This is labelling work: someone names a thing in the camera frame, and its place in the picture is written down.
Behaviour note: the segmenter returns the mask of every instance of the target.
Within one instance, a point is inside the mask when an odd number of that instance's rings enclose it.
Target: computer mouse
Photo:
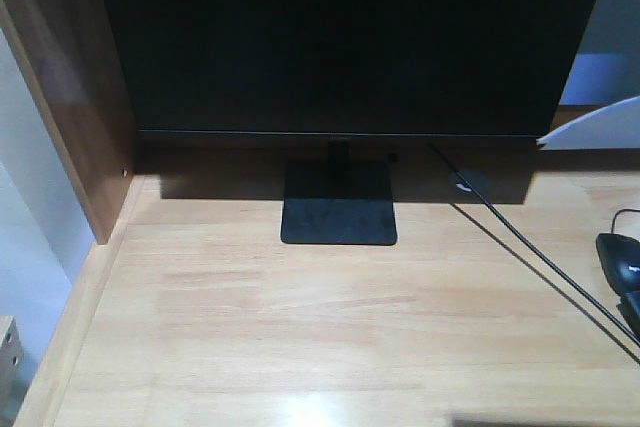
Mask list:
[[[616,294],[640,291],[640,242],[620,234],[599,234],[596,249],[607,282]]]

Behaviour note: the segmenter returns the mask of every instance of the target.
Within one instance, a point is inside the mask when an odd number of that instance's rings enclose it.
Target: power cord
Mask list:
[[[618,218],[618,216],[620,214],[624,214],[626,212],[636,212],[638,214],[640,214],[640,210],[638,209],[620,209],[619,211],[617,211],[614,215],[613,215],[613,220],[611,221],[611,233],[615,234],[616,232],[616,219]]]
[[[516,229],[511,222],[509,222],[506,217],[504,215],[502,215],[500,213],[500,211],[498,209],[496,209],[496,207],[493,205],[493,203],[491,203],[491,201],[489,201],[480,191],[478,191],[466,178],[465,176],[460,172],[460,170],[454,165],[453,162],[451,162],[451,160],[449,160],[449,158],[444,155],[440,149],[438,149],[434,144],[429,144],[429,147],[431,148],[431,150],[433,150],[433,152],[440,158],[440,160],[442,160],[442,162],[444,162],[447,167],[449,167],[449,169],[451,169],[451,171],[458,177],[458,179],[460,179],[460,181],[463,183],[463,185],[467,186],[469,188],[469,190],[471,192],[473,192],[473,194],[478,198],[478,200],[480,200],[480,202],[482,202],[487,209],[489,209],[491,211],[491,213],[493,215],[495,215],[497,217],[497,219],[502,222],[502,224],[509,229],[509,231],[516,236],[516,238],[522,242],[525,246],[527,246],[527,248],[529,250],[531,250],[531,252],[533,252],[534,254],[536,254],[540,260],[542,260],[545,264],[547,264],[549,267],[551,267],[551,269],[558,274],[560,277],[562,277],[562,279],[567,282],[571,287],[573,287],[580,295],[582,295],[582,297],[584,297],[585,299],[587,299],[587,301],[589,301],[589,303],[591,303],[591,305],[593,305],[596,309],[598,309],[600,311],[600,313],[602,313],[602,315],[604,315],[607,319],[609,319],[611,321],[611,323],[613,323],[613,325],[615,325],[620,332],[622,332],[624,335],[626,335],[629,340],[631,340],[636,347],[638,347],[640,349],[640,339],[638,339],[635,334],[629,330],[629,328],[627,328],[626,325],[624,325],[620,320],[618,320],[618,318],[613,315],[611,313],[611,311],[609,311],[604,305],[602,305],[600,302],[598,302],[598,300],[593,297],[589,292],[587,292],[586,290],[584,290],[580,284],[578,284],[575,280],[573,280],[569,274],[567,274],[564,270],[562,270],[560,267],[558,267],[551,259],[549,259],[546,255],[544,255],[544,253],[538,249],[529,239],[527,239],[518,229]]]

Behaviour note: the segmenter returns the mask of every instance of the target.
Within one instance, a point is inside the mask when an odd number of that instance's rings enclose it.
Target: wall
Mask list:
[[[640,0],[598,0],[562,98],[611,104],[640,94]]]
[[[0,31],[0,312],[35,374],[93,243],[82,209]]]

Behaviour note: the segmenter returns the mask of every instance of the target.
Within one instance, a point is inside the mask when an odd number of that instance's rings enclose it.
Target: monitor stand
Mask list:
[[[347,142],[330,142],[328,160],[290,161],[280,238],[286,244],[395,244],[387,163],[350,161]]]

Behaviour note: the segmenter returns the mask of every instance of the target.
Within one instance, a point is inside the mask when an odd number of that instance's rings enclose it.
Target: wooden side panel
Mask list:
[[[96,240],[106,243],[129,188],[136,129],[103,0],[0,0],[0,19]]]

